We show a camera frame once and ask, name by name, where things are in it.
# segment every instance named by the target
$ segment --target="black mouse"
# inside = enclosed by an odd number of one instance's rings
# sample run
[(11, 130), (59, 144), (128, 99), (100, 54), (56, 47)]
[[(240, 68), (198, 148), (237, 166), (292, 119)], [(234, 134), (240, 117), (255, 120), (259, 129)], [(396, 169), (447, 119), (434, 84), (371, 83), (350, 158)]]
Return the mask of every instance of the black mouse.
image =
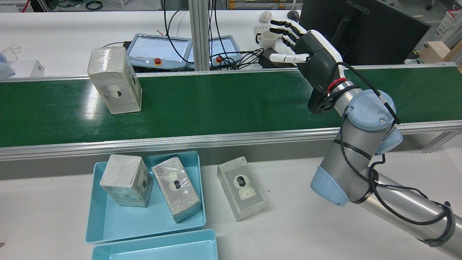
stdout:
[(298, 14), (298, 12), (296, 10), (290, 10), (287, 13), (287, 18), (290, 19), (290, 20), (298, 22), (300, 20), (300, 15)]

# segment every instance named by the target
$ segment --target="white box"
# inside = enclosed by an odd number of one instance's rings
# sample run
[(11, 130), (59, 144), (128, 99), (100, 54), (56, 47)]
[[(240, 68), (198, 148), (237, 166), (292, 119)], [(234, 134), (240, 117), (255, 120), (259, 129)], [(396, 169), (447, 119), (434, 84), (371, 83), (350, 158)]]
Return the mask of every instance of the white box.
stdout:
[(111, 155), (99, 184), (120, 206), (147, 207), (153, 179), (143, 158)]
[(265, 196), (244, 156), (218, 165), (218, 179), (236, 221), (265, 209)]
[(124, 47), (94, 49), (88, 76), (111, 114), (141, 111), (142, 89)]
[(177, 156), (152, 167), (152, 172), (176, 223), (201, 210), (201, 199)]
[(45, 69), (38, 60), (19, 60), (6, 62), (11, 68), (8, 78), (38, 78), (45, 76)]

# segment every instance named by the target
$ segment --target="computer monitor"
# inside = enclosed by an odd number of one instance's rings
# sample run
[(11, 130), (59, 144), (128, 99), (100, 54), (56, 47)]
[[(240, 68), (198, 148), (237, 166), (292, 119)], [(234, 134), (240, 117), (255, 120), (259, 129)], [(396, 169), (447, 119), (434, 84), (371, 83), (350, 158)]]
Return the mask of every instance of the computer monitor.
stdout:
[(403, 64), (430, 26), (378, 0), (304, 0), (299, 24), (350, 65)]

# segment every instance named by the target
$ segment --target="desk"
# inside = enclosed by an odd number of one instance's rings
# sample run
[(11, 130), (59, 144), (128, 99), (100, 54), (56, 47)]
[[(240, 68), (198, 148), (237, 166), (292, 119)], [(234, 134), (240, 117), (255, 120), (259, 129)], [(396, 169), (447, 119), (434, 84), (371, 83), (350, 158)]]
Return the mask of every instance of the desk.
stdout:
[[(270, 161), (260, 157), (261, 161), (250, 162), (267, 198), (267, 208), (238, 223), (217, 179), (217, 166), (203, 162), (217, 151), (200, 153), (205, 228), (217, 234), (220, 260), (450, 260), (361, 207), (351, 203), (336, 207), (310, 190), (309, 182), (331, 143), (222, 150), (221, 162), (236, 155), (252, 158), (274, 154)], [(402, 184), (419, 188), (433, 200), (450, 201), (460, 215), (462, 138), (444, 146), (443, 150), (422, 155), (407, 145), (388, 153), (387, 163), (377, 169)], [(308, 151), (308, 157), (281, 159), (292, 150)], [(66, 168), (70, 172), (74, 167), (78, 166), (71, 160)], [(89, 260), (93, 245), (85, 243), (85, 228), (91, 173), (92, 164), (88, 164), (80, 175), (32, 178), (33, 172), (29, 172), (27, 179), (0, 180), (0, 242), (5, 243), (0, 258)]]
[[(220, 35), (232, 35), (240, 50), (255, 50), (253, 28), (262, 11), (217, 11)], [(283, 19), (287, 10), (272, 10)], [(167, 12), (167, 22), (173, 11)], [(91, 50), (109, 43), (131, 41), (135, 34), (165, 32), (164, 14), (151, 12), (0, 13), (0, 50), (18, 50), (20, 60), (38, 60), (47, 76), (87, 75)], [(213, 36), (218, 34), (212, 20)], [(189, 12), (173, 19), (170, 35), (191, 38)], [(276, 50), (291, 50), (278, 42)]]

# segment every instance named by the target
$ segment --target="light blue tray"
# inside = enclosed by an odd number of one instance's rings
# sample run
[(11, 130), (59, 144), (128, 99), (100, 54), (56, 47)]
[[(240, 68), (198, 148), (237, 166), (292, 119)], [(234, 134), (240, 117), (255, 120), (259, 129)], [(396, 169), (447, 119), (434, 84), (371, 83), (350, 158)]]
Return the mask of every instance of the light blue tray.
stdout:
[(95, 246), (92, 260), (218, 260), (212, 229), (141, 238)]
[[(173, 156), (178, 156), (185, 167), (197, 195), (202, 201), (202, 210), (180, 223), (175, 223), (164, 195), (153, 176), (151, 167)], [(107, 162), (97, 162), (93, 172), (90, 212), (85, 240), (89, 244), (126, 240), (136, 237), (178, 233), (200, 229), (205, 225), (204, 196), (202, 194), (201, 167), (197, 152), (143, 157), (149, 173), (154, 179), (148, 207), (119, 206), (99, 185)]]

